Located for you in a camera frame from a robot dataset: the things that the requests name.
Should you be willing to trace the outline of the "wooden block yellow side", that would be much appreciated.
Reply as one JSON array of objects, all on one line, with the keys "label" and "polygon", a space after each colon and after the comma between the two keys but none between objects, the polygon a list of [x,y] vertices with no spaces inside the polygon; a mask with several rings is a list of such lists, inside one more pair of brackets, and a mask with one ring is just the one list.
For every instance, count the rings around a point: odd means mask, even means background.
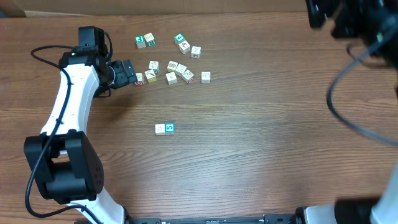
[{"label": "wooden block yellow side", "polygon": [[146,79],[149,83],[154,82],[157,80],[155,71],[153,69],[147,70],[144,72]]}]

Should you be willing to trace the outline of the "wooden block teal side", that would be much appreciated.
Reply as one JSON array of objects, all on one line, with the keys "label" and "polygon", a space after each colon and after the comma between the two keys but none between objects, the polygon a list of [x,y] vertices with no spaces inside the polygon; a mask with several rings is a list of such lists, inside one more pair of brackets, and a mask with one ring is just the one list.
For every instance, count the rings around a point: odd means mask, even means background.
[{"label": "wooden block teal side", "polygon": [[154,73],[158,73],[159,72],[159,62],[158,61],[150,61],[149,62],[149,69],[153,70]]}]

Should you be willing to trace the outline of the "wooden block red drawing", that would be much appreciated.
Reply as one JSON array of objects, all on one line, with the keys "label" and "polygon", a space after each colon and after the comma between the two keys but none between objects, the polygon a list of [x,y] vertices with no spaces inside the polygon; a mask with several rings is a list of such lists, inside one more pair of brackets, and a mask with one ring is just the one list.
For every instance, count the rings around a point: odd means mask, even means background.
[{"label": "wooden block red drawing", "polygon": [[178,47],[179,47],[181,53],[183,53],[183,54],[186,54],[191,50],[191,46],[186,40],[179,43]]}]

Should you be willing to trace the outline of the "wooden block red edge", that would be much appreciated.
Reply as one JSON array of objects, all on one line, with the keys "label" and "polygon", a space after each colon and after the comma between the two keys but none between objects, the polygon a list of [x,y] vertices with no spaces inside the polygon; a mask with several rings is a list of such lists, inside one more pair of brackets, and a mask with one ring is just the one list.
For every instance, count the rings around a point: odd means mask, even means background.
[{"label": "wooden block red edge", "polygon": [[182,78],[185,82],[191,83],[194,80],[194,74],[190,70],[186,70],[182,74]]}]

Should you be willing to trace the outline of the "wooden letter A block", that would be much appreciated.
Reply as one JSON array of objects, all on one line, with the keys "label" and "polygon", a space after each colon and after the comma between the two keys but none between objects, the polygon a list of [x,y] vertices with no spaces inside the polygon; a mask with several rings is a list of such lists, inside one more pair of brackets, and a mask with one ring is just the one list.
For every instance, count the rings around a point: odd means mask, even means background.
[{"label": "wooden letter A block", "polygon": [[165,124],[155,124],[155,135],[165,135]]}]

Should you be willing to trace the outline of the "blue number five block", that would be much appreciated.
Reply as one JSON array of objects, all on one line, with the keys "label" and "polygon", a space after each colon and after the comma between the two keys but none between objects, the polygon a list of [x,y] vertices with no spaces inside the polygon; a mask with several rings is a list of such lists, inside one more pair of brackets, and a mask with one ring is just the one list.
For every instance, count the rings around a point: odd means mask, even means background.
[{"label": "blue number five block", "polygon": [[174,134],[175,133],[175,124],[174,123],[165,123],[165,133],[166,134]]}]

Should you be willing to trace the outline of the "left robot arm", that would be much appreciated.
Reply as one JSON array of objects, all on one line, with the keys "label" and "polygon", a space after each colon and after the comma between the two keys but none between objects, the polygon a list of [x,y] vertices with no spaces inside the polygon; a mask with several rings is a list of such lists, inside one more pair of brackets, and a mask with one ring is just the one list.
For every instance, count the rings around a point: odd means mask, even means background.
[{"label": "left robot arm", "polygon": [[80,27],[78,45],[67,46],[58,63],[60,87],[52,112],[38,136],[26,138],[31,169],[25,207],[47,218],[76,209],[90,223],[132,223],[127,209],[104,188],[103,165],[87,135],[91,103],[137,82],[129,61],[112,61],[113,46],[99,27]]}]

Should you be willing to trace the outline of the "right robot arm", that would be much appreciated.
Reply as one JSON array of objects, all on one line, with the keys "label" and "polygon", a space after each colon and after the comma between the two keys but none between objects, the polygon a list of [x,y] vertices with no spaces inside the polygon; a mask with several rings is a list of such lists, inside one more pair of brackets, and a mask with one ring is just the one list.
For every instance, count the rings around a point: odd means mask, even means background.
[{"label": "right robot arm", "polygon": [[[354,132],[397,147],[397,140],[348,118],[334,106],[333,94],[341,81],[357,65],[372,69],[397,69],[397,1],[385,0],[307,0],[310,27],[321,29],[333,19],[334,39],[359,39],[365,50],[353,55],[350,42],[346,53],[353,59],[331,82],[326,104],[332,115]],[[376,197],[339,198],[326,205],[300,207],[292,223],[397,223],[397,168],[393,168],[386,189]]]}]

